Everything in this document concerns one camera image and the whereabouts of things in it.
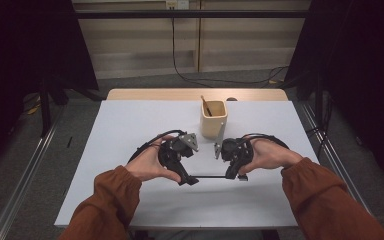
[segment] table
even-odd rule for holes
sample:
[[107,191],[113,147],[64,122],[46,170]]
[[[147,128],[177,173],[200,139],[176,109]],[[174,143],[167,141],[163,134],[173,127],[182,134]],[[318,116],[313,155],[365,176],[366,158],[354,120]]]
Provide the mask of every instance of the table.
[[169,88],[113,89],[107,100],[206,100],[236,98],[238,101],[287,101],[281,89],[251,88]]
[[[114,89],[110,91],[108,100],[101,105],[94,129],[92,129],[78,171],[73,179],[77,185],[73,186],[72,183],[67,194],[69,201],[67,204],[64,202],[61,208],[60,214],[62,212],[66,216],[62,218],[59,216],[55,224],[64,226],[68,223],[67,215],[70,215],[70,211],[75,208],[79,199],[86,197],[79,196],[79,194],[91,193],[92,176],[96,176],[106,168],[108,170],[110,167],[120,164],[120,159],[122,159],[121,161],[128,159],[129,156],[127,155],[132,154],[121,150],[119,145],[124,146],[123,149],[135,149],[143,142],[148,141],[148,135],[150,132],[153,134],[153,131],[178,128],[185,130],[182,129],[183,127],[197,130],[201,95],[204,95],[208,100],[227,98],[239,100],[228,102],[228,112],[231,111],[225,137],[232,137],[232,135],[239,133],[250,133],[248,132],[249,126],[257,126],[255,128],[257,132],[265,134],[271,134],[276,132],[274,129],[280,129],[274,135],[279,133],[282,140],[289,138],[286,143],[292,149],[300,149],[302,151],[300,153],[304,152],[303,155],[316,160],[293,104],[287,101],[286,94],[282,90]],[[126,141],[126,137],[120,137],[121,134],[129,136],[128,141]],[[197,139],[200,151],[190,158],[192,160],[182,160],[188,173],[191,175],[197,173],[224,174],[228,165],[227,163],[223,164],[222,161],[214,160],[212,150],[214,143],[203,139],[200,134],[197,134]],[[238,180],[202,179],[200,183],[194,186],[179,187],[166,179],[148,181],[142,186],[141,203],[132,220],[131,227],[135,230],[203,230],[273,229],[296,226],[281,188],[280,169],[261,171],[264,172],[253,171],[250,173],[251,181],[245,183]],[[169,213],[174,220],[167,219]]]

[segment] beige cup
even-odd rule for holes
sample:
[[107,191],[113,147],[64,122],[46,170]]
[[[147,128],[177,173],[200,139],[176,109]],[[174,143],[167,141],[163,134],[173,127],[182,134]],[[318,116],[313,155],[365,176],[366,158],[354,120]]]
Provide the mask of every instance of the beige cup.
[[227,108],[223,101],[207,101],[207,106],[212,116],[204,104],[201,104],[200,130],[202,136],[215,139],[219,134],[221,123],[226,124],[227,122]]

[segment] cable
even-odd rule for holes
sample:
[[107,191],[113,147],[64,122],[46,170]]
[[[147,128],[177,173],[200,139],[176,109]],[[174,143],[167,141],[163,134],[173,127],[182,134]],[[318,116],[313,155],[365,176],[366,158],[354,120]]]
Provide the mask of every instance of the cable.
[[175,57],[175,37],[174,37],[174,18],[171,19],[171,26],[172,26],[172,56],[173,56],[173,65],[174,65],[174,70],[176,71],[177,75],[182,78],[182,80],[193,83],[193,84],[198,84],[204,87],[209,87],[213,88],[213,86],[200,83],[197,81],[210,81],[210,82],[224,82],[224,83],[238,83],[238,84],[257,84],[257,83],[265,83],[260,88],[265,88],[269,85],[269,81],[273,79],[276,75],[278,75],[280,72],[282,72],[284,69],[288,68],[289,66],[283,66],[283,67],[276,67],[270,70],[269,76],[266,79],[263,80],[258,80],[258,81],[252,81],[252,82],[243,82],[243,81],[234,81],[234,80],[225,80],[225,79],[212,79],[212,78],[188,78],[182,75],[178,69],[177,69],[177,64],[176,64],[176,57]]
[[332,111],[333,111],[333,100],[329,95],[327,103],[326,103],[326,112],[325,112],[323,122],[322,122],[323,135],[322,135],[322,140],[320,141],[319,149],[317,150],[317,158],[320,157],[321,149],[322,149],[322,147],[323,147],[323,145],[327,139],[328,130],[329,130],[329,123],[330,123],[330,119],[332,117]]
[[261,134],[261,133],[249,133],[249,134],[245,134],[241,139],[241,141],[239,143],[237,143],[237,146],[241,146],[242,144],[246,143],[246,142],[251,142],[251,140],[253,139],[267,139],[267,140],[270,140],[284,148],[287,148],[289,149],[288,145],[286,145],[283,141],[281,141],[280,139],[276,138],[275,136],[271,136],[271,135],[266,135],[266,134]]
[[165,133],[158,134],[156,137],[154,137],[153,139],[149,140],[148,142],[144,143],[141,147],[139,147],[136,150],[136,152],[133,153],[133,155],[130,157],[129,162],[132,161],[133,159],[135,159],[137,156],[139,156],[139,154],[141,154],[143,151],[145,151],[145,149],[149,148],[150,146],[157,146],[157,145],[153,144],[157,139],[160,139],[160,138],[167,136],[171,133],[178,133],[179,135],[186,134],[182,130],[171,130],[171,131],[167,131]]

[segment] human hand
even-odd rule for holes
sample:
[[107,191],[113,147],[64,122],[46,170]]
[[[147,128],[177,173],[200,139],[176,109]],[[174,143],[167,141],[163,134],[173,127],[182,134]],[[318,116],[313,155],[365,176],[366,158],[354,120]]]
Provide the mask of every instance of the human hand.
[[254,149],[254,157],[250,163],[239,169],[239,175],[244,175],[257,168],[288,168],[303,158],[298,153],[267,139],[253,139],[251,144]]
[[171,138],[173,137],[167,135],[163,138],[155,140],[151,146],[145,149],[132,161],[127,163],[125,166],[127,171],[129,171],[133,176],[139,178],[142,182],[157,177],[165,177],[179,183],[181,181],[180,176],[177,173],[164,168],[158,160],[158,151],[160,150],[161,143],[163,140]]

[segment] white paper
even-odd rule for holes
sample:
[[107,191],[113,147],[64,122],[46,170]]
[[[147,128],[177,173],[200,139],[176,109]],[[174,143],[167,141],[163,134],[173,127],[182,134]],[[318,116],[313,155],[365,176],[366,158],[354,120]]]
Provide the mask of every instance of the white paper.
[[[183,158],[190,175],[224,175],[214,142],[199,132],[200,101],[104,101],[55,225],[66,227],[77,205],[93,192],[94,177],[125,165],[143,143],[180,129],[196,133],[199,152]],[[224,138],[274,135],[317,162],[292,102],[227,102]],[[265,228],[296,226],[282,190],[280,169],[254,170],[249,181],[200,179],[189,186],[164,179],[144,182],[131,227],[144,229]]]

